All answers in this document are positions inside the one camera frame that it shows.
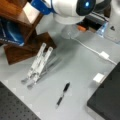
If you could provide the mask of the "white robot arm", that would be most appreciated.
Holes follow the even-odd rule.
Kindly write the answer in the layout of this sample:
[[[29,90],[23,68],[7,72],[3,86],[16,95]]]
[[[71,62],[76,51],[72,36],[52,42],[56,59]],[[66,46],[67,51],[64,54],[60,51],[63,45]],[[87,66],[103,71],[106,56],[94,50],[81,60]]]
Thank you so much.
[[[44,15],[53,14],[61,24],[76,24],[93,12],[111,6],[111,14],[120,9],[120,0],[32,0],[31,5]]]

